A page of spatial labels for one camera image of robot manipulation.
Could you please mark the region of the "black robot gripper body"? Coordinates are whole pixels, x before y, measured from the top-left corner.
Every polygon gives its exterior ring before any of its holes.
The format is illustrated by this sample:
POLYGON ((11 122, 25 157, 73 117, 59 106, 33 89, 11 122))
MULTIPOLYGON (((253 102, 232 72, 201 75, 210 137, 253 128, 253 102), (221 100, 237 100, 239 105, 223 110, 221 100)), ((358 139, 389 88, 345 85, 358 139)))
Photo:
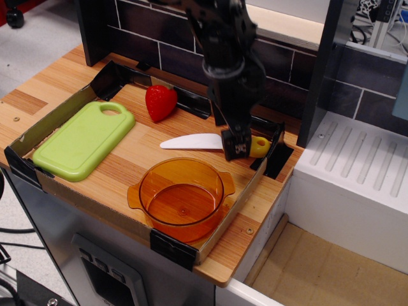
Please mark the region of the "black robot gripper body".
POLYGON ((227 68, 202 63, 210 85, 224 93, 224 117, 233 134, 250 129, 251 109, 263 99, 266 73, 259 59, 243 59, 227 68))

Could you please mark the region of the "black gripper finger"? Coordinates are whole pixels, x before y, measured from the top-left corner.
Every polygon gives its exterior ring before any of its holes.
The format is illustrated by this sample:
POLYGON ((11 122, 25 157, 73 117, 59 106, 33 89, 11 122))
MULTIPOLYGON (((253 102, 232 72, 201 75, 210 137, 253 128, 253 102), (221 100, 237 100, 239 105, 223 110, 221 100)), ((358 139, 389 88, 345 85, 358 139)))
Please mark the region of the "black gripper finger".
POLYGON ((235 136, 229 129, 221 131, 222 147, 227 161, 248 158, 251 150, 250 129, 238 132, 235 136))
POLYGON ((226 126, 227 121, 224 117, 224 93, 220 88, 210 85, 207 89, 208 98, 211 102, 212 112, 216 126, 226 126))

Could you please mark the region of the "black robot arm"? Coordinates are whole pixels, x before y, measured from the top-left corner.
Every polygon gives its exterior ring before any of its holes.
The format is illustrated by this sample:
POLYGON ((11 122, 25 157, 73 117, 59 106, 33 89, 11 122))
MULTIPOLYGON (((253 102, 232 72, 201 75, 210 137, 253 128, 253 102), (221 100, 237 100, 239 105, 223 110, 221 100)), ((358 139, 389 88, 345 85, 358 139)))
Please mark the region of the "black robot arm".
POLYGON ((156 1, 186 13, 203 52, 208 97, 226 160, 249 157, 251 110, 264 96, 266 72, 252 48, 257 25, 244 1, 156 1))

